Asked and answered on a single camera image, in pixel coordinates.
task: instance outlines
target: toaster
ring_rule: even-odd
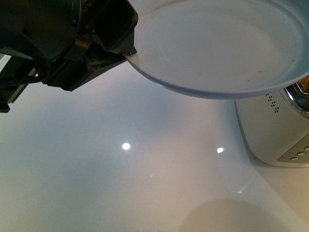
[[[250,153],[274,166],[309,167],[309,91],[304,84],[235,100],[235,105]]]

